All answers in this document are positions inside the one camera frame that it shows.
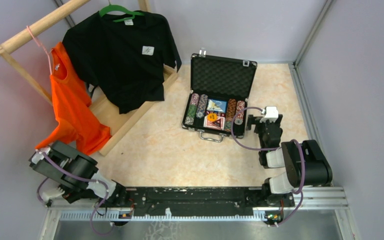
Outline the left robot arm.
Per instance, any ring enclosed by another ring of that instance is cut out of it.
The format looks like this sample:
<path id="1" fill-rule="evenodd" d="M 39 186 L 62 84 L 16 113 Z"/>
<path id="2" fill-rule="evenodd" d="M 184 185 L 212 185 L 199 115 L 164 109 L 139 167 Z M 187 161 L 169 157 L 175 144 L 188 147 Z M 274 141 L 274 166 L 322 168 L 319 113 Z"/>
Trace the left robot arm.
<path id="1" fill-rule="evenodd" d="M 98 198 L 105 207 L 128 203 L 125 186 L 104 177 L 92 157 L 61 141 L 37 149 L 28 161 L 34 171 L 60 184 L 69 203 L 83 198 Z"/>

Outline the blue playing card box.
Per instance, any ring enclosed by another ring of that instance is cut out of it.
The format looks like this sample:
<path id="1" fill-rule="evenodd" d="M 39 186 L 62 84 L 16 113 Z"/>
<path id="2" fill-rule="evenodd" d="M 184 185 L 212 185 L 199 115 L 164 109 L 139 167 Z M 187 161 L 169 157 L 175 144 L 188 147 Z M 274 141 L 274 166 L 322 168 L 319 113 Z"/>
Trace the blue playing card box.
<path id="1" fill-rule="evenodd" d="M 211 112 L 225 113 L 227 110 L 227 105 L 228 103 L 226 101 L 209 99 L 206 109 Z"/>

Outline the black aluminium poker case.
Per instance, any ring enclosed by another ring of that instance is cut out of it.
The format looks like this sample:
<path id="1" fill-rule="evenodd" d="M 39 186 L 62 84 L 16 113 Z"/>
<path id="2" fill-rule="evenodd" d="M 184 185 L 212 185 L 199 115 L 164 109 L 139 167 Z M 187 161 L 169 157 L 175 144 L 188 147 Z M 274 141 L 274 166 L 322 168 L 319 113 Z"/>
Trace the black aluminium poker case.
<path id="1" fill-rule="evenodd" d="M 243 109 L 243 123 L 241 125 L 234 123 L 237 117 L 235 114 L 230 131 L 204 127 L 205 116 L 209 113 L 216 113 L 218 116 L 226 118 L 226 112 L 208 111 L 208 101 L 204 117 L 197 118 L 195 116 L 192 125 L 184 124 L 184 121 L 187 116 L 191 96 L 194 93 L 199 96 L 205 94 L 208 96 L 208 100 L 215 99 L 228 102 L 229 99 L 235 99 L 236 103 L 244 101 L 245 107 L 247 107 L 257 68 L 258 63 L 253 60 L 213 56 L 205 54 L 204 51 L 193 53 L 190 57 L 190 93 L 187 107 L 182 117 L 181 127 L 200 134 L 218 135 L 219 139 L 217 142 L 219 143 L 225 137 L 231 135 L 242 139 L 245 134 L 247 121 L 247 111 L 245 108 Z"/>

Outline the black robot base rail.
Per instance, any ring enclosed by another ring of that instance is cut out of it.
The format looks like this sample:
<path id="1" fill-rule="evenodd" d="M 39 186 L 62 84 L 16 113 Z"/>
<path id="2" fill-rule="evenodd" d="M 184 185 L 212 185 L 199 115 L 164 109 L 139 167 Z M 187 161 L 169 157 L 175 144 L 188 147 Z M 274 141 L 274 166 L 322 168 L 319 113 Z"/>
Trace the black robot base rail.
<path id="1" fill-rule="evenodd" d="M 265 187 L 130 187 L 111 196 L 104 208 L 127 208 L 135 217 L 251 216 L 254 208 L 294 207 L 292 193 Z"/>

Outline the clear round button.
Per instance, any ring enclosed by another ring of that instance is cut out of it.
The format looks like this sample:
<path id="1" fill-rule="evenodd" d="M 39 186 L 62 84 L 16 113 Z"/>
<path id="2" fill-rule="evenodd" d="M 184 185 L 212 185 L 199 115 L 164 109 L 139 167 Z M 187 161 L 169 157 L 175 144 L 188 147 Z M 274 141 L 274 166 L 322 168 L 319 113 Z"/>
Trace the clear round button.
<path id="1" fill-rule="evenodd" d="M 226 102 L 214 100 L 211 102 L 211 110 L 214 112 L 225 113 L 226 112 Z"/>

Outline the orange round dealer button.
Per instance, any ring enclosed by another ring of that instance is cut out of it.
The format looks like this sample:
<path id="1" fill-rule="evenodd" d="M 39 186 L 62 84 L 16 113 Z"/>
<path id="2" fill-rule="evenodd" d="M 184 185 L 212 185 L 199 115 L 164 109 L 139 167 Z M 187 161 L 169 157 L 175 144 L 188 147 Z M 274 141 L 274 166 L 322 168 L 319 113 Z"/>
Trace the orange round dealer button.
<path id="1" fill-rule="evenodd" d="M 206 117 L 210 122 L 215 122 L 218 119 L 218 115 L 216 113 L 209 113 Z"/>

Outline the red black triangle marker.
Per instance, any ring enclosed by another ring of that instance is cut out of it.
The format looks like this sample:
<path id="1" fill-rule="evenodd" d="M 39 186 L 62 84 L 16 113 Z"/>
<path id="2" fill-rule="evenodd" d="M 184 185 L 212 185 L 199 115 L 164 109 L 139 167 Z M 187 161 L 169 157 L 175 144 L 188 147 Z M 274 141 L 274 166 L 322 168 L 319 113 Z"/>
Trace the red black triangle marker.
<path id="1" fill-rule="evenodd" d="M 210 122 L 208 127 L 222 131 L 224 129 L 224 124 L 225 124 L 225 119 L 224 118 L 218 118 L 216 121 Z"/>

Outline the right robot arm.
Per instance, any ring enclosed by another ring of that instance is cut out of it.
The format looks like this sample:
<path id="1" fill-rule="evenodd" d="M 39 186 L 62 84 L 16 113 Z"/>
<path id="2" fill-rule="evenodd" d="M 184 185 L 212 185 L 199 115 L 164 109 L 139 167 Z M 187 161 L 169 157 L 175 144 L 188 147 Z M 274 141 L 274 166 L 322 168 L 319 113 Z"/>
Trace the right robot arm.
<path id="1" fill-rule="evenodd" d="M 246 129 L 254 126 L 254 133 L 258 135 L 260 165 L 264 169 L 285 169 L 280 175 L 267 178 L 261 192 L 254 196 L 258 203 L 269 206 L 292 205 L 293 191 L 309 186 L 329 186 L 333 180 L 332 168 L 316 140 L 281 141 L 282 119 L 282 115 L 275 121 L 249 115 L 246 123 Z"/>

